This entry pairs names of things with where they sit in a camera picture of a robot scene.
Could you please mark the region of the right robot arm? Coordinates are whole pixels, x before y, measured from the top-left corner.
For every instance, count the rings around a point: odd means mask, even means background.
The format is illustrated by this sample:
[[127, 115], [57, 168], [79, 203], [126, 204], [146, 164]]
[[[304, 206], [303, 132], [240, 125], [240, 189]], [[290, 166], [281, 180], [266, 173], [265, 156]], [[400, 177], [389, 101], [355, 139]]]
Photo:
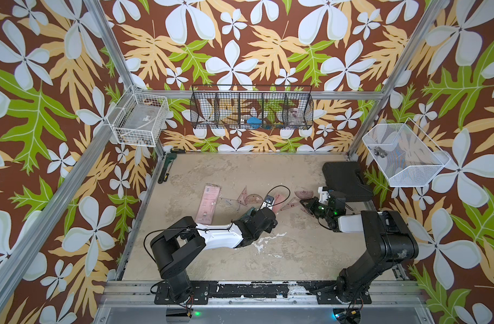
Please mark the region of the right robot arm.
[[419, 255], [418, 243], [396, 211], [361, 211], [347, 215], [344, 194], [322, 191], [319, 197], [302, 199], [303, 209], [335, 233], [362, 233], [366, 250], [351, 266], [340, 271], [334, 284], [313, 291], [318, 302], [333, 298], [341, 304], [363, 301], [372, 282], [392, 267]]

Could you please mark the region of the green transparent straight ruler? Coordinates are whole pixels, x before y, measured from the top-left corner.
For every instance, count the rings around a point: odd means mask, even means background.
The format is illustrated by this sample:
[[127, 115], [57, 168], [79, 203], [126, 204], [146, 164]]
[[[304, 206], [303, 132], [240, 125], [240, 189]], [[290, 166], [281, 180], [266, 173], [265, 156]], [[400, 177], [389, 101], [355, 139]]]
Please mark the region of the green transparent straight ruler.
[[256, 212], [256, 209], [254, 207], [251, 207], [250, 209], [247, 210], [247, 212], [244, 213], [244, 216], [249, 217], [255, 212]]

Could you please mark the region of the pink ruler set pouch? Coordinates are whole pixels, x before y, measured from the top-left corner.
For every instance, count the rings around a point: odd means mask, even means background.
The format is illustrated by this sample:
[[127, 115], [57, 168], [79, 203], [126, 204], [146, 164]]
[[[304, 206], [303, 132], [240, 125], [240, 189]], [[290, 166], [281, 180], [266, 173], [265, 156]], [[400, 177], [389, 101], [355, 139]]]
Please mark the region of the pink ruler set pouch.
[[196, 223], [204, 225], [212, 224], [220, 191], [221, 187], [218, 185], [205, 185], [198, 212], [196, 214]]
[[284, 203], [287, 201], [287, 199], [289, 198], [289, 196], [286, 194], [277, 194], [275, 196], [275, 201], [274, 201], [274, 205], [272, 206], [272, 211], [275, 213], [275, 214], [278, 214], [279, 211], [281, 210], [281, 208], [283, 207]]

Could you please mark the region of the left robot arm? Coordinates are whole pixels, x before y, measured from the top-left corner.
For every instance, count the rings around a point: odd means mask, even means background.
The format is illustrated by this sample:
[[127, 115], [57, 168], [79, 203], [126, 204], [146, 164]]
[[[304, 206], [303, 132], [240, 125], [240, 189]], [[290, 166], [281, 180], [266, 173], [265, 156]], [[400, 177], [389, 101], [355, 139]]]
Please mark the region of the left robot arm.
[[202, 251], [248, 247], [277, 224], [272, 209], [262, 207], [248, 210], [228, 225], [198, 224], [187, 216], [167, 229], [153, 231], [156, 236], [145, 250], [159, 270], [158, 291], [166, 288], [168, 299], [175, 304], [189, 301], [194, 289], [186, 269]]

